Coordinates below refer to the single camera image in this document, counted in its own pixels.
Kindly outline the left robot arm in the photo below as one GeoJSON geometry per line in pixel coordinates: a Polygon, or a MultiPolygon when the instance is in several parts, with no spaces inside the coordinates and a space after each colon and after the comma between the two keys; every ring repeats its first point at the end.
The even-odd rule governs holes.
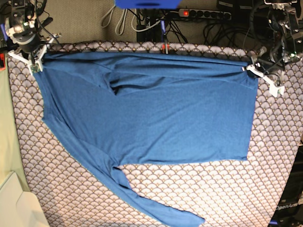
{"type": "Polygon", "coordinates": [[[249,15],[249,29],[267,53],[257,60],[269,74],[303,59],[303,27],[297,17],[296,0],[259,0],[249,15]]]}

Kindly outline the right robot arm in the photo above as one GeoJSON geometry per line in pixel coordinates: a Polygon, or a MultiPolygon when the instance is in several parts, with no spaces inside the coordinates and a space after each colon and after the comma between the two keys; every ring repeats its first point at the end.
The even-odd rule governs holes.
{"type": "Polygon", "coordinates": [[[6,35],[25,53],[35,51],[41,44],[34,5],[28,0],[13,0],[11,15],[4,23],[6,35]]]}

